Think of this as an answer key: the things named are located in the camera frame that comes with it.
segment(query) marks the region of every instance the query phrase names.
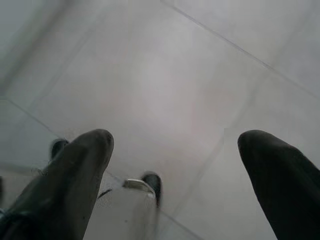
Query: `white tile floor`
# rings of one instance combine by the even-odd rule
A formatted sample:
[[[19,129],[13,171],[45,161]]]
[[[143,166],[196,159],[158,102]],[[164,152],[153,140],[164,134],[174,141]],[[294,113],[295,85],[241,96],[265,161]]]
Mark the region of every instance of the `white tile floor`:
[[[275,239],[237,137],[265,130],[320,167],[319,5],[77,1],[4,89],[1,161],[42,167],[52,139],[105,128],[111,174],[163,178],[160,239]]]

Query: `foot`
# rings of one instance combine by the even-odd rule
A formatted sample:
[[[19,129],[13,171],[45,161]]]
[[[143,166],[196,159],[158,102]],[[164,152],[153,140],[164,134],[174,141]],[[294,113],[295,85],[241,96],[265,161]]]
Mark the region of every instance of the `foot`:
[[[159,208],[162,197],[162,181],[161,178],[154,172],[146,173],[141,178],[146,184],[148,184],[155,193],[156,205]]]
[[[69,142],[66,139],[58,138],[52,142],[50,160],[52,161],[55,157],[67,146]]]

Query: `tiled floor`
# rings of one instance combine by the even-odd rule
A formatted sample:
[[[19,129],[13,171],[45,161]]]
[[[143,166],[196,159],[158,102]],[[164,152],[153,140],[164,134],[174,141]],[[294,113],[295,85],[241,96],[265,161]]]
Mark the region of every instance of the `tiled floor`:
[[[318,1],[76,2],[5,86],[1,161],[42,167],[52,139],[105,128],[112,175],[162,176],[161,240],[276,239],[237,137],[320,167]]]

